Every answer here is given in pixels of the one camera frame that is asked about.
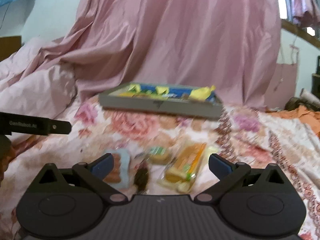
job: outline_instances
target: window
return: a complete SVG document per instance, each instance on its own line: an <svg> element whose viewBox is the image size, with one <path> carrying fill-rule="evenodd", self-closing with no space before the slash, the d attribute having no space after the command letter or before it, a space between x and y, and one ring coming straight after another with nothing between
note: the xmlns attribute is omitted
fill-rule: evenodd
<svg viewBox="0 0 320 240"><path fill-rule="evenodd" d="M279 12L280 12L280 18L285 19L289 22L292 22L292 13L291 13L291 0L278 0L279 3ZM309 33L311 36L315 36L317 39L320 39L320 31L319 29L314 30L311 27L304 29L307 33Z"/></svg>

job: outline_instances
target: gray tray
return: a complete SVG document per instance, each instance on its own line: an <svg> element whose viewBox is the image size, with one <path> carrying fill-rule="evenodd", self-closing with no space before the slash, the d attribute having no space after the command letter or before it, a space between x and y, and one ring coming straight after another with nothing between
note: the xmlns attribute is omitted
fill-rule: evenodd
<svg viewBox="0 0 320 240"><path fill-rule="evenodd" d="M133 82L132 84L166 86L175 88L192 88L198 87L169 85L169 84L147 84ZM133 110L139 112L165 113L184 116L203 117L217 120L221 116L222 102L216 97L216 102L196 102L183 99L168 98L167 100L154 100L149 98L126 98L117 95L126 92L130 83L122 84L118 87L106 90L99 94L99 103L103 108L113 108L121 110Z"/></svg>

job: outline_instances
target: brown food item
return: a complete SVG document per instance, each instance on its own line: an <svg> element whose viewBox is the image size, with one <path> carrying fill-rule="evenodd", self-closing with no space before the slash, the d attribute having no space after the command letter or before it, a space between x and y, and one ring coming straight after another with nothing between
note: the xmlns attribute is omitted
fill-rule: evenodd
<svg viewBox="0 0 320 240"><path fill-rule="evenodd" d="M149 181L149 170L148 164L143 160L134 176L134 184L137 186L137 194L142 194L147 189L147 184Z"/></svg>
<svg viewBox="0 0 320 240"><path fill-rule="evenodd" d="M103 181L106 183L119 183L121 182L120 173L111 172Z"/></svg>
<svg viewBox="0 0 320 240"><path fill-rule="evenodd" d="M121 177L120 177L120 165L121 165L121 158L119 154L113 154L112 155L114 158L114 166L113 170L106 176L103 181L106 183L119 183L121 182Z"/></svg>

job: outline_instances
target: floral bedsheet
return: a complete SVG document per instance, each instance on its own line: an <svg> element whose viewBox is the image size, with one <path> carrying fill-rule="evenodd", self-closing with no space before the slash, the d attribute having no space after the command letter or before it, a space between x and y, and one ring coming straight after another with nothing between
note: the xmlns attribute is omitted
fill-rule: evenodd
<svg viewBox="0 0 320 240"><path fill-rule="evenodd" d="M149 146L170 147L186 139L216 143L220 155L232 162L243 161L253 168L278 163L307 207L300 231L304 240L320 238L320 141L299 120L271 117L245 107L226 106L219 122L157 114L105 111L93 97L80 106L76 100L59 119L72 123L69 135L32 137L15 148L0 187L0 239L18 236L15 207L46 163L69 168L91 162L105 149L126 148L131 155ZM149 194L174 194L156 180L163 168L151 170ZM212 186L218 179L205 166L191 196ZM132 189L124 192L129 197Z"/></svg>

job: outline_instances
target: orange cloth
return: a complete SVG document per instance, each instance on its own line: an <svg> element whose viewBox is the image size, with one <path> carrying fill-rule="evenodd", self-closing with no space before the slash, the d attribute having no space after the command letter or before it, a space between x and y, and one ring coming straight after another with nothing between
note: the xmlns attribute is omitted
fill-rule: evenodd
<svg viewBox="0 0 320 240"><path fill-rule="evenodd" d="M285 119L298 118L300 122L310 125L314 133L320 138L320 112L313 112L308 110L305 106L299 106L292 111L280 111L269 113L275 117L281 117Z"/></svg>

